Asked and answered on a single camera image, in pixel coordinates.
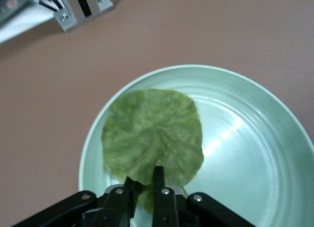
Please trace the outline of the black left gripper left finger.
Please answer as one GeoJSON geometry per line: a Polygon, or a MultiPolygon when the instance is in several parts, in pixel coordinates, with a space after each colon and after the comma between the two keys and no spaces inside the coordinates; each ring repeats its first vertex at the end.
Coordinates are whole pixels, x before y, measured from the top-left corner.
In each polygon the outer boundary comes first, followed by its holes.
{"type": "Polygon", "coordinates": [[[109,186],[101,197],[80,191],[15,224],[16,227],[129,227],[138,200],[138,183],[109,186]]]}

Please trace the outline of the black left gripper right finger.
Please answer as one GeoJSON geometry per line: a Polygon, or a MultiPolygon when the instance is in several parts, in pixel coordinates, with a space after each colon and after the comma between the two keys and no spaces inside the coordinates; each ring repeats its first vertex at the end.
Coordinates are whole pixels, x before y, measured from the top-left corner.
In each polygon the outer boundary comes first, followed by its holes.
{"type": "Polygon", "coordinates": [[[156,166],[154,227],[252,227],[253,224],[209,195],[196,192],[187,198],[179,186],[166,186],[164,167],[156,166]]]}

